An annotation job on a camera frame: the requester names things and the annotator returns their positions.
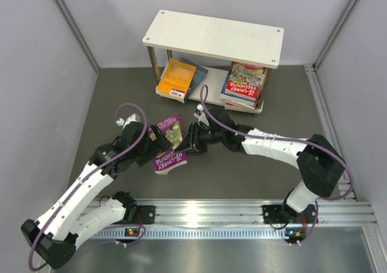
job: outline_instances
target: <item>barcode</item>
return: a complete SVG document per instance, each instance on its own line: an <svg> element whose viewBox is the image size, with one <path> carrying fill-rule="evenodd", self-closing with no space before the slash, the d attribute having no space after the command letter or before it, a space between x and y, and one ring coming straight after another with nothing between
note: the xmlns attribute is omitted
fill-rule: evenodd
<svg viewBox="0 0 387 273"><path fill-rule="evenodd" d="M171 91L171 95L173 95L173 96L178 96L178 97L183 97L184 94L178 93L178 92L172 90L172 91Z"/></svg>

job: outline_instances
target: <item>gray wall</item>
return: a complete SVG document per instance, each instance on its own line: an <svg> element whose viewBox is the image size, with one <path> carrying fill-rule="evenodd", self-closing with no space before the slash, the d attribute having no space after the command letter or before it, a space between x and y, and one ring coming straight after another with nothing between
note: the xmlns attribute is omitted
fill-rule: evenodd
<svg viewBox="0 0 387 273"><path fill-rule="evenodd" d="M360 0L319 75L355 173L387 238L387 1Z"/></svg>
<svg viewBox="0 0 387 273"><path fill-rule="evenodd" d="M20 226L67 187L96 73L52 0L0 10L0 272L27 272Z"/></svg>
<svg viewBox="0 0 387 273"><path fill-rule="evenodd" d="M348 0L65 0L101 67L150 66L142 39L161 9L285 28L282 65L315 62ZM165 51L157 53L160 65ZM229 62L194 59L199 64Z"/></svg>

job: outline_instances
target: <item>metal post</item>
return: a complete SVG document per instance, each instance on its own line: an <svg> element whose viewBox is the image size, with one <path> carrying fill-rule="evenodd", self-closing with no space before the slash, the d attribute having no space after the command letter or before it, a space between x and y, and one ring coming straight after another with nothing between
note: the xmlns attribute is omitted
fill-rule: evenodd
<svg viewBox="0 0 387 273"><path fill-rule="evenodd" d="M70 11L68 10L65 2L63 0L54 0L57 6L59 7L59 10L62 12L68 26L70 27L70 30L73 32L74 37L77 39L80 47L82 48L83 52L85 53L86 57L89 59L90 64L93 66L93 69L98 72L99 66L94 58L89 46L86 43L85 38L83 38L77 24L75 23L75 20L71 16Z"/></svg>
<svg viewBox="0 0 387 273"><path fill-rule="evenodd" d="M317 57L317 61L314 64L314 68L318 69L321 65L321 62L324 60L325 56L327 55L329 49L331 48L334 40L337 38L337 35L340 33L342 27L344 26L346 20L348 19L349 15L351 14L354 6L356 5L358 0L350 0L348 5L346 5L344 12L340 16L340 19L338 20L336 26L333 28L332 33L330 34L327 42L325 43L323 49L321 50L319 56Z"/></svg>
<svg viewBox="0 0 387 273"><path fill-rule="evenodd" d="M156 83L158 84L161 80L161 75L160 75L160 69L158 69L158 65L157 65L155 50L153 47L150 47L150 46L147 46L146 48L148 49L149 58L151 58L152 67L156 75Z"/></svg>
<svg viewBox="0 0 387 273"><path fill-rule="evenodd" d="M171 58L173 57L172 50L167 50L167 56L168 56L168 62L171 61Z"/></svg>

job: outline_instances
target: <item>black wire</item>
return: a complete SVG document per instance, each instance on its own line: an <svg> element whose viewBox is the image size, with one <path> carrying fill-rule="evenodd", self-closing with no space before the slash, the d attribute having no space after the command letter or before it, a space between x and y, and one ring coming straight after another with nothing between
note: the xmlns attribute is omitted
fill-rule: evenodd
<svg viewBox="0 0 387 273"><path fill-rule="evenodd" d="M103 200L104 197L107 197L108 199L110 198L110 196L102 196L99 200L99 206L101 206L101 201Z"/></svg>
<svg viewBox="0 0 387 273"><path fill-rule="evenodd" d="M278 229L278 230L280 230L280 229L284 229L284 228L286 228L286 226L289 224L289 223L286 223L286 224L284 224L283 226L280 226L280 227L278 227L278 228L276 228L275 226L273 226L271 223L268 223L273 229Z"/></svg>

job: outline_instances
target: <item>shelf leg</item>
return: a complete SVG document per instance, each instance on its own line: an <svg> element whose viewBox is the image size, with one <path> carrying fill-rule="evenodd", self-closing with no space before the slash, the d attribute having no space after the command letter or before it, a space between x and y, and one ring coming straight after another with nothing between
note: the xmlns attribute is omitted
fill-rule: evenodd
<svg viewBox="0 0 387 273"><path fill-rule="evenodd" d="M160 69L158 69L158 65L157 65L155 50L153 47L150 47L150 46L147 46L147 48L148 48L149 58L151 59L152 67L155 71L156 83L158 84L161 80L161 75L160 75Z"/></svg>
<svg viewBox="0 0 387 273"><path fill-rule="evenodd" d="M172 50L167 50L168 62L171 61L172 58Z"/></svg>

